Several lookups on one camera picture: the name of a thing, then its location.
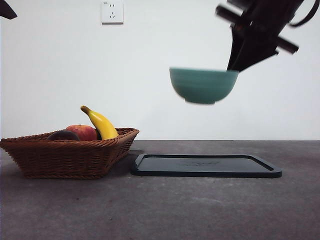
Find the woven basket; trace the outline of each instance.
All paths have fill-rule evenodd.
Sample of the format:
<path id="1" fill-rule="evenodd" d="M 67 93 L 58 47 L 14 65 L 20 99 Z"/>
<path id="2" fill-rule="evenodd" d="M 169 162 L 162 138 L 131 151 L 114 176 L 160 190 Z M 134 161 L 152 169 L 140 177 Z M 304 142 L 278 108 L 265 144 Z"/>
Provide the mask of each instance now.
<path id="1" fill-rule="evenodd" d="M 3 138 L 3 148 L 29 179 L 99 179 L 126 156 L 139 133 L 116 128 L 119 136 L 108 140 L 47 140 L 54 133 Z"/>

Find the table surface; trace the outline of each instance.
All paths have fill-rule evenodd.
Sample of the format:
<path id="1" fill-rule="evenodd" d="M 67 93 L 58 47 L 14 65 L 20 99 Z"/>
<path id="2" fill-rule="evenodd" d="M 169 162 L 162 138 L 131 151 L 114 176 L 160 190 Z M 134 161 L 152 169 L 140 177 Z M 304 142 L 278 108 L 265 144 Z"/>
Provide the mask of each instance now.
<path id="1" fill-rule="evenodd" d="M 247 154 L 279 178 L 135 176 L 140 154 Z M 3 240 L 319 240 L 320 141 L 135 140 L 96 180 L 26 179 L 1 152 Z"/>

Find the teal bowl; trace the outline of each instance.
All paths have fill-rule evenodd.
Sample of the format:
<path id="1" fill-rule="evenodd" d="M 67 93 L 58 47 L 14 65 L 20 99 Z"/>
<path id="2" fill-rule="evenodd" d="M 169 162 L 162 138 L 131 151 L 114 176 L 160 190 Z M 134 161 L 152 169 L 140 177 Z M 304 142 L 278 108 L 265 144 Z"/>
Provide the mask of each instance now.
<path id="1" fill-rule="evenodd" d="M 214 104 L 225 98 L 234 87 L 238 71 L 170 67 L 171 84 L 185 101 Z"/>

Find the banana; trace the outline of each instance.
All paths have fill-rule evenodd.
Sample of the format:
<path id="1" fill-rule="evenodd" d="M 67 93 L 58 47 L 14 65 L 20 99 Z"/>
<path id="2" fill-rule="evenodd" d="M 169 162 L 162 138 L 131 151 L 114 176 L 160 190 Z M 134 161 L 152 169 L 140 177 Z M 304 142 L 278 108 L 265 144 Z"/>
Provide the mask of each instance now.
<path id="1" fill-rule="evenodd" d="M 92 111 L 84 105 L 82 105 L 80 109 L 88 115 L 90 121 L 100 133 L 102 140 L 113 139 L 118 136 L 117 130 L 105 116 L 96 111 Z"/>

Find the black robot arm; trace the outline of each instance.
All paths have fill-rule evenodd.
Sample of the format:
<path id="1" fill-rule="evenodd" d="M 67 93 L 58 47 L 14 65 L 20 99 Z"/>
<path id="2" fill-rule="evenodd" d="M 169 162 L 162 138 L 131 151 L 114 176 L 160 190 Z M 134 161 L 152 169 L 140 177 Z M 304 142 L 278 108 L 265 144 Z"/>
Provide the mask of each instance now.
<path id="1" fill-rule="evenodd" d="M 14 19 L 17 17 L 17 14 L 12 10 L 5 0 L 0 0 L 0 16 L 6 19 Z"/>
<path id="2" fill-rule="evenodd" d="M 298 27 L 308 22 L 316 13 L 320 0 L 315 0 L 309 14 L 300 22 L 290 23 L 303 0 L 227 0 L 243 10 L 238 15 L 219 5 L 216 14 L 231 22 L 232 49 L 228 70 L 244 69 L 278 54 L 277 47 L 290 53 L 299 47 L 279 36 L 289 24 Z"/>

